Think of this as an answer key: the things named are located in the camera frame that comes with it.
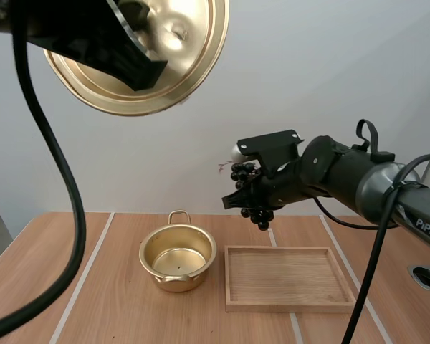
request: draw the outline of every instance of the white wall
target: white wall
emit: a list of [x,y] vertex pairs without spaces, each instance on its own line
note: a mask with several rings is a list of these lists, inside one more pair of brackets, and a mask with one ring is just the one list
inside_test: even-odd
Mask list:
[[[398,161],[430,152],[430,0],[232,0],[208,80],[184,105],[145,118],[83,105],[40,49],[30,58],[88,211],[223,213],[234,184],[217,164],[238,139],[275,130],[350,145],[367,118]],[[69,209],[0,35],[0,213],[15,236],[38,213]],[[320,213],[310,202],[285,212]]]

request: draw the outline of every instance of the black cable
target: black cable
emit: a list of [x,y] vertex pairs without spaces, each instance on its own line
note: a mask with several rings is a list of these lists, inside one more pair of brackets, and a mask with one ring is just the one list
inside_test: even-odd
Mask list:
[[43,312],[68,288],[80,268],[86,242],[85,213],[83,211],[80,193],[54,133],[38,103],[30,79],[29,65],[27,62],[27,13],[25,4],[25,0],[12,0],[10,4],[11,33],[13,35],[16,71],[27,105],[48,145],[48,149],[57,164],[69,192],[75,218],[75,239],[70,260],[62,274],[35,300],[0,319],[0,337],[17,329],[19,326],[22,326],[39,313]]
[[374,241],[373,249],[371,250],[370,260],[368,262],[368,266],[366,268],[365,276],[363,278],[363,282],[360,287],[360,292],[358,293],[357,302],[355,303],[355,307],[353,308],[352,315],[350,316],[350,321],[345,330],[344,338],[342,344],[350,344],[352,340],[353,333],[355,332],[355,328],[357,327],[358,319],[360,318],[361,312],[363,310],[363,306],[366,301],[366,297],[368,296],[368,291],[371,286],[371,282],[373,281],[374,272],[376,270],[376,265],[378,264],[379,255],[381,253],[382,243],[384,237],[387,232],[387,225],[392,216],[396,198],[398,196],[398,190],[400,188],[400,182],[404,181],[407,175],[412,172],[419,164],[430,161],[430,154],[425,156],[420,156],[408,165],[404,166],[401,171],[396,175],[393,180],[394,189],[388,195],[386,199],[386,203],[383,208],[383,213],[381,217],[381,223],[379,224],[379,230],[376,234],[376,239]]
[[[319,199],[317,197],[314,197],[314,201],[317,204],[317,206],[320,208],[320,210],[326,215],[328,216],[328,218],[331,221],[336,222],[337,224],[346,226],[346,227],[350,227],[350,228],[355,228],[355,229],[364,229],[367,231],[375,231],[377,230],[379,227],[378,226],[364,226],[362,224],[351,224],[349,222],[345,222],[343,220],[339,220],[337,217],[333,216],[324,206],[323,204],[319,201]],[[390,226],[387,227],[387,229],[390,228],[396,228],[398,227],[398,224],[391,224]]]

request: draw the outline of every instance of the black strap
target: black strap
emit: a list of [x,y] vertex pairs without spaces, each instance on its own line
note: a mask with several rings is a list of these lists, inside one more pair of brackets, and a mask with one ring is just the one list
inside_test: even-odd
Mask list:
[[422,183],[419,183],[418,181],[399,181],[398,183],[393,183],[390,185],[390,187],[386,190],[386,192],[383,195],[383,204],[385,203],[388,195],[390,195],[394,190],[403,188],[407,185],[415,185],[419,188],[426,188],[427,186],[423,185]]
[[[363,126],[365,124],[368,126],[368,129],[370,131],[371,142],[363,136]],[[363,140],[363,145],[353,145],[352,146],[353,149],[358,149],[360,151],[362,150],[363,152],[368,152],[368,148],[371,145],[371,152],[372,153],[378,152],[379,134],[374,124],[372,124],[372,122],[370,122],[369,120],[358,121],[356,133],[357,133],[357,137]]]
[[[371,136],[371,142],[363,136],[363,126],[368,126]],[[363,145],[353,145],[352,149],[356,149],[363,152],[368,152],[368,148],[371,145],[371,160],[375,163],[385,163],[387,161],[394,161],[395,154],[390,152],[378,151],[379,134],[376,127],[369,120],[360,120],[357,124],[357,137],[363,140]]]

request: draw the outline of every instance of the grape bunch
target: grape bunch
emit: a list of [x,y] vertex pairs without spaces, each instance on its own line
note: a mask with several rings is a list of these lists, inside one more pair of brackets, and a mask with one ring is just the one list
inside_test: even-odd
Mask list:
[[[252,176],[260,174],[260,170],[255,168],[253,163],[235,163],[231,167],[231,179],[236,181],[236,189],[239,190]],[[250,221],[258,225],[258,228],[262,231],[266,231],[269,228],[269,223],[274,219],[274,213],[271,210],[256,210],[246,209],[241,210],[241,215],[244,218],[249,217]]]
[[236,181],[236,189],[239,190],[250,177],[259,174],[259,169],[253,163],[235,163],[231,167],[231,179]]
[[252,223],[257,224],[258,228],[262,231],[267,231],[269,223],[274,219],[272,210],[256,210],[246,209],[241,210],[241,215],[244,218],[249,217]]

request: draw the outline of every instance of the pot rim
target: pot rim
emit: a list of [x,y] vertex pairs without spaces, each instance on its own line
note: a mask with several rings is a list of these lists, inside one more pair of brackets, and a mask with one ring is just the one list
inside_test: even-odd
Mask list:
[[196,231],[199,231],[200,233],[202,233],[203,235],[205,235],[207,237],[207,239],[210,242],[211,248],[212,248],[212,252],[210,255],[209,260],[206,262],[206,264],[204,264],[201,268],[197,269],[196,271],[193,271],[191,274],[187,274],[190,278],[198,276],[200,274],[202,274],[204,271],[206,271],[214,262],[215,257],[216,257],[216,242],[214,237],[208,233],[205,229],[202,229],[201,227],[197,227],[194,226],[193,224],[166,224],[165,226],[162,226],[154,231],[152,231],[149,235],[146,236],[146,238],[142,241],[142,244],[140,244],[140,250],[139,250],[139,256],[140,256],[140,263],[142,263],[142,266],[145,268],[145,270],[147,270],[148,272],[150,272],[153,276],[156,277],[160,277],[160,278],[164,278],[167,276],[173,276],[170,274],[161,274],[160,272],[157,272],[156,270],[154,270],[149,263],[146,262],[145,259],[145,247],[148,244],[148,242],[150,241],[151,237],[153,237],[156,233],[160,232],[160,231],[167,231],[167,230],[171,230],[172,228],[175,227],[187,227],[187,228],[191,228],[191,229],[195,229]]

